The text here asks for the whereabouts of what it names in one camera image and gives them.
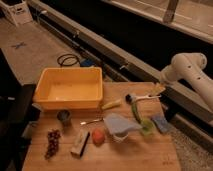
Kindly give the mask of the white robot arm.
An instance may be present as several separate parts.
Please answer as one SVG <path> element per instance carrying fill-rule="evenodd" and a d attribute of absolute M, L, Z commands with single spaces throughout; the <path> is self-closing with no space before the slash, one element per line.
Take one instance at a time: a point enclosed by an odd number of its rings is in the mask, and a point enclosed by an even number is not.
<path fill-rule="evenodd" d="M 206 65 L 207 57 L 203 53 L 178 53 L 160 71 L 159 82 L 161 85 L 170 86 L 184 79 L 213 112 L 213 79 L 204 73 Z"/>

